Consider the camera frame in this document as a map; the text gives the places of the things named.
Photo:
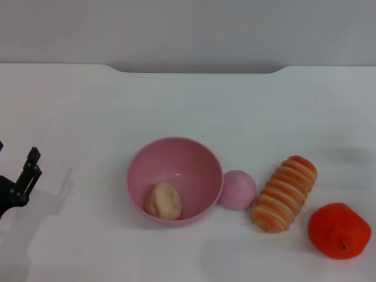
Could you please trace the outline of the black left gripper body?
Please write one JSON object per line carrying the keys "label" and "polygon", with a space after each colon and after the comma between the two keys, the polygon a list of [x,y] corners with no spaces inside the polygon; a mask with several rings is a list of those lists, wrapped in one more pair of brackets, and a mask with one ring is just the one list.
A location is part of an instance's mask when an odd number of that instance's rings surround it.
{"label": "black left gripper body", "polygon": [[29,202],[29,196],[26,195],[27,187],[23,176],[19,176],[15,183],[1,176],[1,217],[9,209],[24,207]]}

